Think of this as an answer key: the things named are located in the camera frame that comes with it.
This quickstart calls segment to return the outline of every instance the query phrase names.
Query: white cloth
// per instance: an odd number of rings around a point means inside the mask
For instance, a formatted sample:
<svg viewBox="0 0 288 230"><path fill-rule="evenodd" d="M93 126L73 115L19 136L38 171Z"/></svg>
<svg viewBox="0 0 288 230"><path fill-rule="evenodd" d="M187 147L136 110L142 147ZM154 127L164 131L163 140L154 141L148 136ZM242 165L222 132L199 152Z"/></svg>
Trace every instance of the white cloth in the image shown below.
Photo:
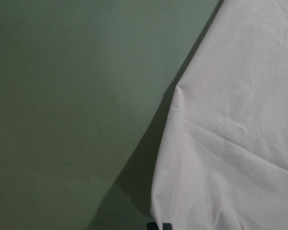
<svg viewBox="0 0 288 230"><path fill-rule="evenodd" d="M288 230L288 0L225 0L175 88L158 226Z"/></svg>

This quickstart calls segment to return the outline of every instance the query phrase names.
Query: fabric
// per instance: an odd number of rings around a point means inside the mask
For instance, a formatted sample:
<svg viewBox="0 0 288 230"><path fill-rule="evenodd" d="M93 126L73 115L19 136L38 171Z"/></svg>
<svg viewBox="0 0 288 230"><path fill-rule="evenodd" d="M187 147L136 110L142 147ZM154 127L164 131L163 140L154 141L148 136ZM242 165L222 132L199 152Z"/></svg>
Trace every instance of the fabric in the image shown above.
<svg viewBox="0 0 288 230"><path fill-rule="evenodd" d="M176 86L158 227L288 230L288 0L225 0Z"/></svg>

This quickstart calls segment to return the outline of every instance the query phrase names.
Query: wall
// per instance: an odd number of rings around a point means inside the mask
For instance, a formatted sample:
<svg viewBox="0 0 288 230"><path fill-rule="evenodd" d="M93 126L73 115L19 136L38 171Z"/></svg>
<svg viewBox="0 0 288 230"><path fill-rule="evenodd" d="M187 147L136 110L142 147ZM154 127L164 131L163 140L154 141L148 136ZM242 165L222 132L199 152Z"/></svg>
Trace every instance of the wall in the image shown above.
<svg viewBox="0 0 288 230"><path fill-rule="evenodd" d="M0 230L153 221L171 95L217 2L0 0Z"/></svg>

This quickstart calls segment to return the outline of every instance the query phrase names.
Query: green wall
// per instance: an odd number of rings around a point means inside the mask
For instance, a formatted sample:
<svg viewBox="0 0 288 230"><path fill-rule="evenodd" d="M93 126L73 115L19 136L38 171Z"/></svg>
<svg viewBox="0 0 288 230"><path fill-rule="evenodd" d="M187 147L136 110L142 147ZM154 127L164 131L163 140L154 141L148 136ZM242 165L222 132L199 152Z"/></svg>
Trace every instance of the green wall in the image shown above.
<svg viewBox="0 0 288 230"><path fill-rule="evenodd" d="M0 0L0 230L146 229L173 89L217 2Z"/></svg>

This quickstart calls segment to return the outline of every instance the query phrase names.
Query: black object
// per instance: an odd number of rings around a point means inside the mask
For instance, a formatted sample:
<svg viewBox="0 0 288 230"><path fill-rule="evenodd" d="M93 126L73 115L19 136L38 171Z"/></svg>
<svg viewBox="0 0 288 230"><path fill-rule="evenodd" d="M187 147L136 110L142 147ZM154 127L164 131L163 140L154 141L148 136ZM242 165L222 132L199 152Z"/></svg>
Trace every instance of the black object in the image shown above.
<svg viewBox="0 0 288 230"><path fill-rule="evenodd" d="M170 223L163 223L163 230L173 230L172 224ZM150 222L147 224L147 230L159 230L158 226L155 222Z"/></svg>

